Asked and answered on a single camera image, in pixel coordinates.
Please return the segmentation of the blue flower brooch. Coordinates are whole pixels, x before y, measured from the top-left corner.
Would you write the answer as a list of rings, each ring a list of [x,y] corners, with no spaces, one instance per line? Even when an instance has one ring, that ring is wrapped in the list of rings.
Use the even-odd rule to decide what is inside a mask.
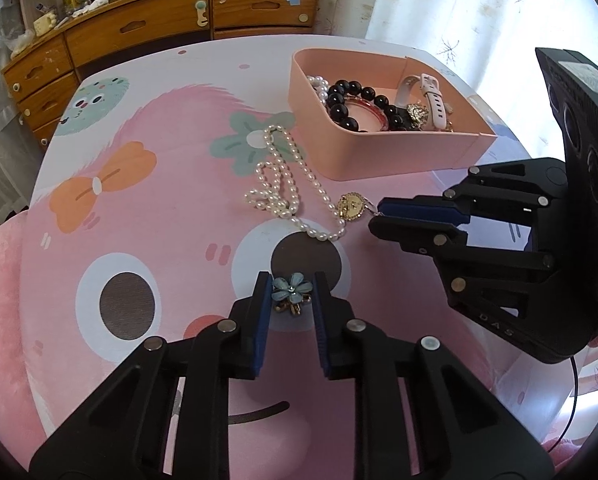
[[[289,278],[275,278],[271,295],[274,311],[287,312],[294,318],[300,316],[303,305],[311,300],[312,291],[312,283],[300,272],[291,274]]]

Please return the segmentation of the wooden desk with drawers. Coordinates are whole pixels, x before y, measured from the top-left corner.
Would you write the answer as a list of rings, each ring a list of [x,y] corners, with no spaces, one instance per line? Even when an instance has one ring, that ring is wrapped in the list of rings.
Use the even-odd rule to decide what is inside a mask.
[[[112,0],[34,40],[2,70],[19,120],[46,150],[78,85],[104,68],[193,42],[308,34],[319,0]]]

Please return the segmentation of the gold round pendant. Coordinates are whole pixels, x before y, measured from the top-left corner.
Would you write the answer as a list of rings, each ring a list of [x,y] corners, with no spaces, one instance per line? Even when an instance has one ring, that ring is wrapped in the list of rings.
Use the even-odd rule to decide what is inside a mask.
[[[364,214],[376,216],[376,206],[365,196],[357,192],[342,194],[336,204],[338,217],[344,222],[352,222],[361,219]]]

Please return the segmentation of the white floral curtain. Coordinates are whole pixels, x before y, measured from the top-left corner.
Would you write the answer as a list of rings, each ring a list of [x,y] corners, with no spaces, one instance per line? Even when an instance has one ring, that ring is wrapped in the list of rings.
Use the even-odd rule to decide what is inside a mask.
[[[315,30],[428,52],[533,157],[564,157],[536,48],[575,50],[598,66],[595,0],[320,0]]]

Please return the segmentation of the gold rhinestone hair clip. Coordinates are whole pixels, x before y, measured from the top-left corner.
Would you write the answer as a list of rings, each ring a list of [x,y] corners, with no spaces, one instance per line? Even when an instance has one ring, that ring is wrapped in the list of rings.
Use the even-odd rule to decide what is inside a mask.
[[[407,104],[405,113],[413,130],[423,130],[427,125],[429,112],[425,105],[419,103]]]

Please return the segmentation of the cartoon printed mat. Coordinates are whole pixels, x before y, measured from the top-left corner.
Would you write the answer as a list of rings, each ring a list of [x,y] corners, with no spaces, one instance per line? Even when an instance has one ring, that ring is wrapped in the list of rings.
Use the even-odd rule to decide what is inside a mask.
[[[526,150],[429,54],[324,36],[263,36],[168,50],[94,74],[55,133],[22,253],[22,342],[46,436],[144,339],[195,336],[248,296],[262,271],[322,270],[333,293],[387,334],[438,337],[563,465],[569,363],[525,356],[451,310],[433,262],[377,240],[365,220],[318,242],[244,199],[265,128],[299,141],[287,96],[293,54],[326,48],[411,56],[455,84],[494,127],[486,162]]]

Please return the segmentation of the white lace cloth cover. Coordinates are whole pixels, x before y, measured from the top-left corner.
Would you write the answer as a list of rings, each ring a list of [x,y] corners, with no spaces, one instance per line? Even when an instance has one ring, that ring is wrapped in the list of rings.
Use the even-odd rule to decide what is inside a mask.
[[[18,1],[0,0],[0,224],[29,206],[42,159],[2,75],[23,33]]]

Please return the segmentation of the pink jewelry tray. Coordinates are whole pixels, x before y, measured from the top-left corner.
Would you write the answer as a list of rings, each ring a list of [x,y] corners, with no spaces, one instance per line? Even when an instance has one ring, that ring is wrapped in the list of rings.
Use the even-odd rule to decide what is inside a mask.
[[[384,114],[360,100],[346,104],[359,124],[351,131],[336,124],[309,83],[321,76],[332,84],[340,79],[358,81],[387,96],[395,95],[403,78],[429,74],[439,80],[448,107],[450,131],[397,130]],[[296,118],[301,146],[313,168],[331,180],[357,180],[392,174],[411,174],[474,165],[496,140],[489,124],[455,84],[433,66],[411,56],[326,48],[302,49],[293,54],[288,102]]]

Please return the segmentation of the pink smart watch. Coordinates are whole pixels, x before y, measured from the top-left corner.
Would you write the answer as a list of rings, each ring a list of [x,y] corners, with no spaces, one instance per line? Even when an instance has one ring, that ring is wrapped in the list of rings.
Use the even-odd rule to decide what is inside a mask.
[[[423,97],[419,102],[411,99],[411,93],[418,88]],[[395,95],[395,106],[404,114],[406,125],[411,129],[405,107],[410,103],[419,103],[428,108],[429,118],[423,130],[416,131],[450,131],[452,124],[448,120],[448,107],[445,105],[439,80],[426,73],[409,75],[402,79]]]

